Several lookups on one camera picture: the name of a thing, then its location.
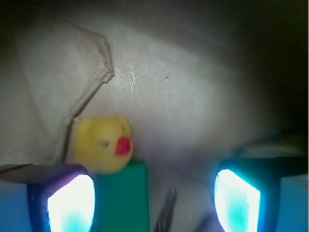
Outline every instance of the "white light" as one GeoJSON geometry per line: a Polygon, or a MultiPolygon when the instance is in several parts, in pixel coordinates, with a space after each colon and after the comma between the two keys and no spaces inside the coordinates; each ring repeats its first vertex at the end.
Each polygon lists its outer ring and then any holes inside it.
{"type": "Polygon", "coordinates": [[[221,170],[214,184],[218,219],[226,232],[255,232],[261,193],[228,169],[221,170]]]}
{"type": "Polygon", "coordinates": [[[51,232],[88,232],[95,210],[95,187],[79,175],[47,200],[51,232]]]}

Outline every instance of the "glowing light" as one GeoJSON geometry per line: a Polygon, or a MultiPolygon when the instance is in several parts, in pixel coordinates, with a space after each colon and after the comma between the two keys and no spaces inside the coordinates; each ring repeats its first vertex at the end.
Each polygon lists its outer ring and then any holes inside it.
{"type": "Polygon", "coordinates": [[[79,175],[47,201],[51,232],[88,232],[95,211],[95,187],[88,175],[79,175]]]}
{"type": "Polygon", "coordinates": [[[228,169],[221,170],[214,184],[218,219],[226,232],[255,232],[261,193],[228,169]]]}

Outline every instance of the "led light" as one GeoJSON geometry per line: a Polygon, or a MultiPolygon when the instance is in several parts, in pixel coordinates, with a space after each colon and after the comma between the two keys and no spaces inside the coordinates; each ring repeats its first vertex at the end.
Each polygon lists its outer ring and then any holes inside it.
{"type": "Polygon", "coordinates": [[[258,227],[261,193],[229,169],[215,179],[217,216],[226,232],[255,232],[258,227]]]}
{"type": "Polygon", "coordinates": [[[81,174],[47,201],[51,232],[90,231],[95,211],[93,180],[81,174]]]}

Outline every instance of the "duck eye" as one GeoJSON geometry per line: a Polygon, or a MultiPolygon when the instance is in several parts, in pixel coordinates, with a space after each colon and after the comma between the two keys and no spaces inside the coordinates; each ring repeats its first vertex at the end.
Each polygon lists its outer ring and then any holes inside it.
{"type": "Polygon", "coordinates": [[[110,142],[108,142],[108,141],[104,141],[102,143],[103,148],[108,148],[109,145],[110,145],[110,142]]]}

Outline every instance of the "black frame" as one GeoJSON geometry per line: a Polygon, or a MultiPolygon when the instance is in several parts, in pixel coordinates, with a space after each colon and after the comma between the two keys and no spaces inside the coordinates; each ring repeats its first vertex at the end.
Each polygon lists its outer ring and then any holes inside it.
{"type": "Polygon", "coordinates": [[[58,189],[87,169],[76,165],[4,165],[0,180],[27,184],[28,209],[34,232],[49,232],[47,200],[58,189]]]}
{"type": "Polygon", "coordinates": [[[308,173],[308,157],[229,158],[218,172],[229,169],[260,190],[260,212],[257,231],[276,231],[281,178],[308,173]]]}

